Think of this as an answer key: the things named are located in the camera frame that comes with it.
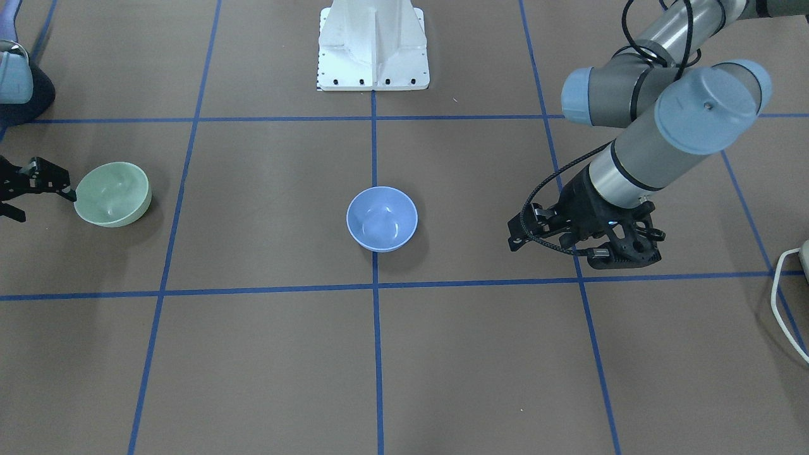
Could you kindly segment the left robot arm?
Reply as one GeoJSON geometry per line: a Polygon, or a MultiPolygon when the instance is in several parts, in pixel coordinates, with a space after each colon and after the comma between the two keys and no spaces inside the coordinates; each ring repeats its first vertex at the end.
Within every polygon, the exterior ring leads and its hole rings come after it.
{"type": "Polygon", "coordinates": [[[508,222],[508,245],[529,242],[585,257],[595,270],[632,269],[661,259],[665,233],[651,219],[651,196],[730,147],[759,118],[772,80],[746,59],[693,67],[700,46],[740,20],[806,16],[806,1],[676,1],[602,67],[564,81],[564,117],[619,135],[575,161],[584,163],[545,208],[528,196],[508,222]]]}

